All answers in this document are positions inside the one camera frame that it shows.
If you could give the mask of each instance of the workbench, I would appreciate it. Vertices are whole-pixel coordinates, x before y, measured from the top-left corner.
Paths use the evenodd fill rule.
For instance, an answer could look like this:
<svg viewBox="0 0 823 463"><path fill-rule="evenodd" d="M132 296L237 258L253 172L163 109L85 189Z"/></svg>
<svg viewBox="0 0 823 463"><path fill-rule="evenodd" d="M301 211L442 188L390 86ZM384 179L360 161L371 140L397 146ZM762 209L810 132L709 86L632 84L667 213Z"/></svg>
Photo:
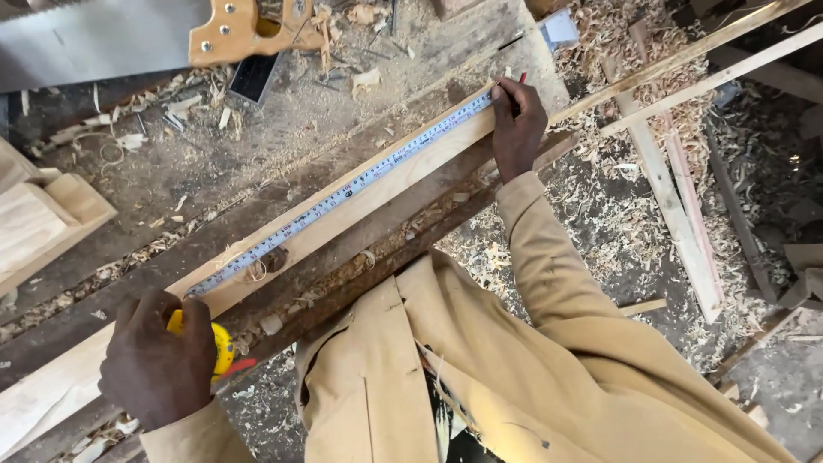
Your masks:
<svg viewBox="0 0 823 463"><path fill-rule="evenodd" d="M339 91L317 83L318 53L287 52L262 106L227 100L242 114L242 130L235 129L236 121L218 129L220 106L192 110L185 130L176 131L163 120L165 108L155 106L139 119L130 116L114 125L118 136L145 129L149 139L117 165L106 165L100 149L107 142L95 137L82 140L80 154L64 146L44 156L41 166L82 175L119 215L40 271L32 279L37 283L21 285L16 311L4 313L0 324L90 281L99 268L164 234L187 236L168 250L152 250L150 260L134 265L91 295L72 292L75 303L0 345L0 358L11 362L0 377L0 390L102 329L123 300L146 288L169 286L370 159L384 144L456 105L505 68L517 74L528 71L528 83L538 88L549 113L568 103L551 54L521 0L485 0L442 22L429 0L400 0L397 21L394 36L384 30L377 39L370 29L345 25L349 27L343 31L343 46L332 52L361 71L379 67L383 76L378 86L356 99L343 82L331 82ZM412 49L414 58L401 51L403 47ZM145 85L137 81L131 79L128 85ZM208 105L208 87L204 83L190 88L179 99L200 94ZM42 101L61 98L39 97ZM42 112L39 108L30 114L28 129L26 120L16 120L12 128L17 136L48 136L50 129L33 120ZM550 161L573 146L572 134L558 133L544 142L543 149ZM253 338L246 357L257 364L280 352L491 204L499 184L484 180L491 166L484 164L490 159L491 136L487 136L217 321L234 336ZM175 216L184 220L176 222L171 219ZM198 221L191 233L180 231L194 219ZM411 234L410 222L415 227ZM371 258L361 252L366 249L371 250ZM322 294L309 306L295 304L309 290ZM104 316L92 315L100 311ZM259 321L273 314L284 320L282 330L273 336L260 335ZM231 380L221 387L230 388ZM9 461L50 460L117 413L116 407L99 398ZM134 454L118 455L127 461Z"/></svg>

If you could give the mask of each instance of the person's right hand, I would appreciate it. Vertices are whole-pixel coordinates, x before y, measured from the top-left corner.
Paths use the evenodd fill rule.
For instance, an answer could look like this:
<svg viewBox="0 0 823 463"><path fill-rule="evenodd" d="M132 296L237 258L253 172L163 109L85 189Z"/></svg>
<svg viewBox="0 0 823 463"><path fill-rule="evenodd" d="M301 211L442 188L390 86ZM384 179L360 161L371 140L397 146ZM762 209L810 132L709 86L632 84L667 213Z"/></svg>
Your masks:
<svg viewBox="0 0 823 463"><path fill-rule="evenodd" d="M537 147L548 118L534 87L498 77L491 88L495 107L495 133L491 146L497 171L504 184L530 171L537 159ZM512 114L512 99L520 106L520 115Z"/></svg>
<svg viewBox="0 0 823 463"><path fill-rule="evenodd" d="M166 329L183 311L180 336ZM153 290L117 312L114 335L100 365L100 393L153 431L186 418L212 402L217 346L208 306L194 297L181 303Z"/></svg>

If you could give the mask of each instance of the wooden saw handle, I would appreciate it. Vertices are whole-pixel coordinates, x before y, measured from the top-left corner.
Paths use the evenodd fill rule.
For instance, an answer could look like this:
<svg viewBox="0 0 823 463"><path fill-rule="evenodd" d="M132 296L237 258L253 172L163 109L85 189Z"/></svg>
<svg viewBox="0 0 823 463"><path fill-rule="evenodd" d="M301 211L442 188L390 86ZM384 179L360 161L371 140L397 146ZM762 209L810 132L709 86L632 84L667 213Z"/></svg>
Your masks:
<svg viewBox="0 0 823 463"><path fill-rule="evenodd" d="M280 31L261 37L256 31L258 9L255 0L211 0L212 18L188 35L188 61L195 68L237 63L252 54L273 55L283 49L318 49L325 42L311 24L311 0L302 14L294 10L294 0L283 0Z"/></svg>

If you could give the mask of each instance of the saw blade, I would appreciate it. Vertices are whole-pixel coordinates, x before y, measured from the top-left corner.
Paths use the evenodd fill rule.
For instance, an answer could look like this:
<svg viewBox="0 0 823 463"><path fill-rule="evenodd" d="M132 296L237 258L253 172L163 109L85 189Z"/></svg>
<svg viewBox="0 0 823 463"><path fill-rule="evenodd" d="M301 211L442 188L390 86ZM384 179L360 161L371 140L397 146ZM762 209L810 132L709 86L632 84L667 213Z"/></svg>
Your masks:
<svg viewBox="0 0 823 463"><path fill-rule="evenodd" d="M188 68L209 0L86 0L0 23L0 93Z"/></svg>

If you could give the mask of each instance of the tan jacket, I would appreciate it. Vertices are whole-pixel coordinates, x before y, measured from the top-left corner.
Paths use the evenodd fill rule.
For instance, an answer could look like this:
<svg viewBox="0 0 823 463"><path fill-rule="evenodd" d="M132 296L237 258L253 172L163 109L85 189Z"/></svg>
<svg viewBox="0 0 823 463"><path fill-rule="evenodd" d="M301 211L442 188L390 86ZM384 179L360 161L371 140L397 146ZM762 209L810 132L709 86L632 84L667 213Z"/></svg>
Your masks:
<svg viewBox="0 0 823 463"><path fill-rule="evenodd" d="M534 328L432 250L300 343L307 462L438 461L423 362L506 463L795 461L654 328L620 314L536 175L497 200ZM252 460L217 403L142 441L154 462Z"/></svg>

